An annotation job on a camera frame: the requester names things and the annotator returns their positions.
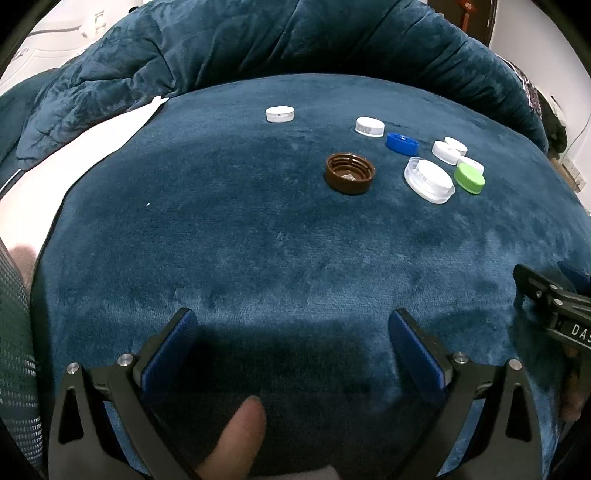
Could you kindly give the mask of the person's right hand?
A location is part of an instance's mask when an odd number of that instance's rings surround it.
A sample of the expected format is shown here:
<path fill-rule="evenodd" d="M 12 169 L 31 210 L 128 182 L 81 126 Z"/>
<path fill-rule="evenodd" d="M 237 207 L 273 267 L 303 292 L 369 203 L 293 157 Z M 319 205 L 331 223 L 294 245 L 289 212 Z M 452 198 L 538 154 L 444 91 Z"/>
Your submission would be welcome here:
<path fill-rule="evenodd" d="M 572 373 L 564 382 L 560 397 L 560 417 L 565 422 L 575 422 L 590 396 L 590 380 Z"/>

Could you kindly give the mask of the person's left hand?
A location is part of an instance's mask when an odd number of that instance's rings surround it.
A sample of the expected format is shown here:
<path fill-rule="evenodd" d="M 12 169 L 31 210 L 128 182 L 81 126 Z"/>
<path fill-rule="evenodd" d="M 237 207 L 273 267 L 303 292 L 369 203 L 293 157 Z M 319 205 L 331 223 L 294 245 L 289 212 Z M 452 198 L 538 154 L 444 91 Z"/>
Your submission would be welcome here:
<path fill-rule="evenodd" d="M 265 436 L 266 412 L 262 401 L 250 396 L 229 420 L 211 454 L 195 467 L 195 473 L 206 480 L 248 479 Z"/>

